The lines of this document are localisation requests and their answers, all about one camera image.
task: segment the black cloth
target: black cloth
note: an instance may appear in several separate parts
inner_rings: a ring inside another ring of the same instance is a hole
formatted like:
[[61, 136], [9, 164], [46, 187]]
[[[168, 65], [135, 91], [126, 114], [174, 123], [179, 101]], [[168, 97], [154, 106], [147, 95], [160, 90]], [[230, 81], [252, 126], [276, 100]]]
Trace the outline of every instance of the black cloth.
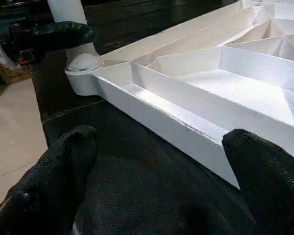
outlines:
[[223, 138], [243, 198], [266, 234], [294, 234], [294, 158], [278, 145], [237, 129]]
[[[67, 122], [91, 125], [98, 136], [97, 160], [76, 218], [83, 235], [255, 234], [237, 189], [106, 101], [44, 127], [65, 133]], [[49, 144], [58, 138], [48, 136]]]

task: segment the tiled floor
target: tiled floor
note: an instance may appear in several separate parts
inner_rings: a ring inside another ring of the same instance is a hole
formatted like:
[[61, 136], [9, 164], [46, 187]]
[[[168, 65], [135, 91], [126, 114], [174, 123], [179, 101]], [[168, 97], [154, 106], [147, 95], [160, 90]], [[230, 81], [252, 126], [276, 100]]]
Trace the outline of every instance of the tiled floor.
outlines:
[[31, 80], [0, 95], [0, 201], [47, 149]]

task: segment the black glove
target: black glove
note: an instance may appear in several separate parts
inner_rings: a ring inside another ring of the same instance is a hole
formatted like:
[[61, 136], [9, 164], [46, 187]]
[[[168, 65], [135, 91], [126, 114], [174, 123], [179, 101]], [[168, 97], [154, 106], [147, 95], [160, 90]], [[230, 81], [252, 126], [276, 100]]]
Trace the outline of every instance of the black glove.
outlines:
[[68, 235], [98, 152], [96, 131], [63, 135], [0, 204], [0, 235]]
[[222, 144], [243, 198], [264, 234], [294, 234], [294, 158], [242, 129], [226, 134]]

